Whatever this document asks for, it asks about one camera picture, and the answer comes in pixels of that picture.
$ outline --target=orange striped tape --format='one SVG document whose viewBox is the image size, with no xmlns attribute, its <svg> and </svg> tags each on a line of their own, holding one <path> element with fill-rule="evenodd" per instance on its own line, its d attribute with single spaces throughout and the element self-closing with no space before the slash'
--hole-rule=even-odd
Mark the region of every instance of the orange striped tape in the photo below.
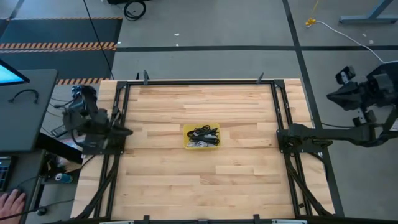
<svg viewBox="0 0 398 224">
<path fill-rule="evenodd" d="M 57 85 L 86 85 L 86 84 L 99 84 L 102 80 L 109 80 L 109 78 L 71 78 L 59 79 Z"/>
<path fill-rule="evenodd" d="M 116 51 L 116 47 L 103 47 L 104 50 Z M 38 53 L 38 52 L 74 52 L 101 50 L 101 47 L 75 48 L 75 49 L 39 49 L 39 50 L 0 50 L 0 53 Z"/>
<path fill-rule="evenodd" d="M 105 48 L 116 47 L 114 42 L 101 42 Z M 70 48 L 101 48 L 98 42 L 72 42 L 72 43 L 2 43 L 0 49 L 70 49 Z"/>
<path fill-rule="evenodd" d="M 76 17 L 76 18 L 18 18 L 13 20 L 77 20 L 77 19 L 90 19 L 89 17 Z M 122 17 L 92 17 L 91 19 L 123 19 Z"/>
</svg>

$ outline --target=white cable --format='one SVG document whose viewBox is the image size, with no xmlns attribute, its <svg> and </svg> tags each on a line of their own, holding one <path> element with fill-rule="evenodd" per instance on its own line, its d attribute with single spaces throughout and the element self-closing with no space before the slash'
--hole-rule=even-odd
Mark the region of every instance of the white cable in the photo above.
<svg viewBox="0 0 398 224">
<path fill-rule="evenodd" d="M 385 61 L 383 61 L 372 49 L 370 49 L 368 46 L 359 43 L 358 41 L 352 39 L 351 37 L 347 36 L 346 34 L 344 34 L 344 33 L 342 33 L 342 32 L 338 32 L 337 30 L 331 28 L 328 24 L 326 24 L 326 23 L 324 23 L 324 22 L 322 22 L 322 21 L 316 21 L 315 23 L 323 24 L 323 25 L 325 25 L 327 28 L 331 29 L 333 32 L 336 32 L 337 34 L 343 35 L 343 36 L 347 37 L 348 39 L 352 40 L 355 44 L 358 44 L 359 46 L 362 46 L 362 47 L 368 49 L 370 52 L 372 52 L 372 54 L 374 54 L 374 56 L 377 57 L 377 59 L 379 59 L 379 61 L 380 61 L 381 63 L 394 63 L 394 62 L 398 62 L 398 60 L 390 61 L 390 62 L 385 62 Z"/>
</svg>

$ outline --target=desk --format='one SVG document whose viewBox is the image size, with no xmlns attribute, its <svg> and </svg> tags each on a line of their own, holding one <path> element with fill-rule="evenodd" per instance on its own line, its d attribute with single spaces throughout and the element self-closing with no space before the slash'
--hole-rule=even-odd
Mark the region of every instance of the desk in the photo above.
<svg viewBox="0 0 398 224">
<path fill-rule="evenodd" d="M 45 149 L 77 163 L 81 163 L 81 153 L 40 133 L 58 72 L 56 70 L 20 72 L 29 78 L 30 83 L 0 86 L 0 155 L 16 157 L 7 189 L 13 189 L 21 182 L 37 177 L 21 185 L 27 195 L 24 209 L 26 211 L 37 208 L 44 187 L 38 176 L 45 162 L 45 151 L 36 149 Z M 23 93 L 14 103 L 8 102 L 18 91 L 28 88 L 39 92 L 38 104 L 34 104 L 33 93 Z M 22 217 L 22 223 L 25 220 L 26 215 Z"/>
<path fill-rule="evenodd" d="M 149 82 L 158 83 L 129 90 L 125 127 L 134 134 L 127 137 L 120 158 L 112 220 L 142 220 L 144 215 L 151 220 L 294 217 L 284 155 L 275 134 L 271 85 L 256 85 L 255 80 L 253 85 Z M 310 126 L 300 80 L 284 82 L 293 121 Z M 99 107 L 111 111 L 116 83 L 101 82 Z M 277 95 L 283 105 L 279 90 Z M 287 127 L 283 110 L 282 115 Z M 182 126 L 190 123 L 219 123 L 221 147 L 184 149 Z M 333 213 L 322 163 L 308 154 L 301 154 L 301 161 L 308 188 Z M 97 156 L 82 170 L 72 217 L 96 192 L 102 163 L 103 157 Z M 106 197 L 103 200 L 102 215 Z"/>
</svg>

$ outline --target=butcher block tabletop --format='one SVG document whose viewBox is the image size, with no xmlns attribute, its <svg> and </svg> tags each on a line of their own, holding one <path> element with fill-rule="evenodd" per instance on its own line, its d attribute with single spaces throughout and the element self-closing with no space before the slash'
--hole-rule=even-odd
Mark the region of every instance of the butcher block tabletop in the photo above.
<svg viewBox="0 0 398 224">
<path fill-rule="evenodd" d="M 111 111 L 116 83 L 101 82 L 99 108 Z M 311 126 L 301 81 L 285 85 L 293 122 Z M 186 150 L 183 125 L 202 123 L 220 124 L 222 145 Z M 120 159 L 112 220 L 294 218 L 270 85 L 134 85 L 125 126 L 134 134 Z M 308 188 L 333 213 L 323 164 L 301 159 Z M 96 156 L 81 171 L 72 217 L 97 191 L 102 163 Z"/>
</svg>

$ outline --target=table leg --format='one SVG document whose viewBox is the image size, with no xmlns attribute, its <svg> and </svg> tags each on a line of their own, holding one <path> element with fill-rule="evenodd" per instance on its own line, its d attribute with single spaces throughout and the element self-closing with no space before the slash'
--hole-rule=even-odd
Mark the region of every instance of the table leg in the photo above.
<svg viewBox="0 0 398 224">
<path fill-rule="evenodd" d="M 36 147 L 45 149 L 47 152 L 51 152 L 52 154 L 63 157 L 69 161 L 76 162 L 77 164 L 81 164 L 83 162 L 81 152 L 79 150 L 59 142 L 43 133 L 39 133 Z"/>
<path fill-rule="evenodd" d="M 341 16 L 342 24 L 393 24 L 398 16 L 380 16 L 392 0 L 380 0 L 379 4 L 367 16 Z"/>
</svg>

